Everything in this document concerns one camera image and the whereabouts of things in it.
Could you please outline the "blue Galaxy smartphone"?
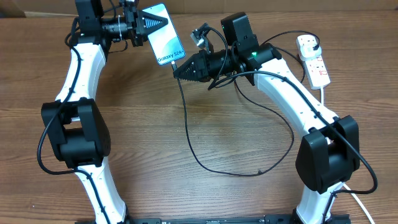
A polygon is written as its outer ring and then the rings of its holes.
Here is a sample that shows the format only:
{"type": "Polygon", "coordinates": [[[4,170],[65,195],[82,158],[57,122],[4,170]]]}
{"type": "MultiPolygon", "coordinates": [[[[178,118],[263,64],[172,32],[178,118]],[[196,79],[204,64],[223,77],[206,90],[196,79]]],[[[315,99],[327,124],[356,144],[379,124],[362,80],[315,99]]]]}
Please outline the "blue Galaxy smartphone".
{"type": "Polygon", "coordinates": [[[169,12],[163,3],[147,7],[144,12],[164,17],[168,24],[148,35],[155,59],[159,65],[165,65],[172,61],[184,58],[185,51],[179,39],[177,31],[170,18],[169,12]]]}

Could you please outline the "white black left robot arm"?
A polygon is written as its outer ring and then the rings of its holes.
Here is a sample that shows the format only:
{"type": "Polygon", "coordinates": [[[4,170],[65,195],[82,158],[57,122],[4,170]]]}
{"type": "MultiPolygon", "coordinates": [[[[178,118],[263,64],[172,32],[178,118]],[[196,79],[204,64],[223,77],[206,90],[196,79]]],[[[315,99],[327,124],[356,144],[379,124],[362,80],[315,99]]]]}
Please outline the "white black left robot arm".
{"type": "Polygon", "coordinates": [[[133,223],[111,175],[111,138],[95,102],[96,91],[112,43],[130,40],[142,46],[172,22],[163,4],[139,10],[137,1],[120,1],[123,15],[108,19],[101,1],[75,4],[78,17],[65,37],[71,63],[55,101],[42,105],[45,128],[37,162],[50,175],[77,175],[95,211],[94,223],[133,223]]]}

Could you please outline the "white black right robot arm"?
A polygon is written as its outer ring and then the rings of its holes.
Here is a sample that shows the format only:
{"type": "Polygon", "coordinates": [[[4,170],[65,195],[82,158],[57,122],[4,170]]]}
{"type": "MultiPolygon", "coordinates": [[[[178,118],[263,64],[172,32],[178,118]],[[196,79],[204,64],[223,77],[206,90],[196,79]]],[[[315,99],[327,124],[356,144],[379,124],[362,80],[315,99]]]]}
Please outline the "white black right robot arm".
{"type": "Polygon", "coordinates": [[[295,167],[304,184],[301,201],[290,215],[267,215],[264,221],[349,223],[348,215],[334,215],[331,208],[360,166],[357,122],[350,116],[340,118],[319,102],[292,74],[276,46],[258,42],[245,13],[225,17],[221,25],[224,50],[213,50],[207,37],[210,27],[203,24],[191,34],[199,52],[176,68],[174,77],[209,82],[210,88],[246,77],[299,133],[295,167]]]}

